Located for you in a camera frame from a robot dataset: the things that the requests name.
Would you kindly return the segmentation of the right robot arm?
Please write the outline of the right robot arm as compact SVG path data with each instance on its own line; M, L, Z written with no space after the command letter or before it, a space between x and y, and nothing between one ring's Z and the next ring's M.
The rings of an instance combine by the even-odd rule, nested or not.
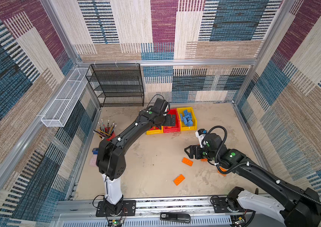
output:
M311 188L301 189L253 162L246 154L225 145L227 133L221 138L209 131L198 130L195 134L198 145L185 148L190 159L206 159L223 175L237 174L251 181L271 197L252 194L241 187L235 187L227 195L228 209L236 212L239 208L262 213L280 221L287 227L317 227L321 222L321 201Z

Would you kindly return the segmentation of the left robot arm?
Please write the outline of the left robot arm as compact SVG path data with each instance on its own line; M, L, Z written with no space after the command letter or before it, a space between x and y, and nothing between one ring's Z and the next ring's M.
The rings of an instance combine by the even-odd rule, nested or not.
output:
M100 142L96 165L104 180L103 202L106 213L118 215L124 210L120 178L126 168L126 152L141 135L151 128L174 126L175 115L169 114L169 110L170 103L164 98L157 98L154 105L141 110L136 119L119 135L110 141Z

